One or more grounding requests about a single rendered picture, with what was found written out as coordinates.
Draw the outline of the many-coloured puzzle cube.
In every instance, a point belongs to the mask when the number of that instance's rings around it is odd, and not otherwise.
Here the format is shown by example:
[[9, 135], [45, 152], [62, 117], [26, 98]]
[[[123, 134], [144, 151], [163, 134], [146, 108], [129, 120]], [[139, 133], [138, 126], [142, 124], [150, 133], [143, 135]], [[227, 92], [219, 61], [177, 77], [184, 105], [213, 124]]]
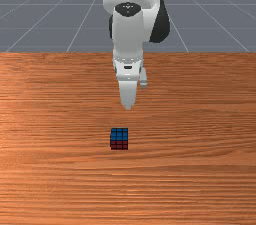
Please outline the many-coloured puzzle cube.
[[110, 132], [110, 148], [112, 150], [128, 149], [128, 129], [112, 128]]

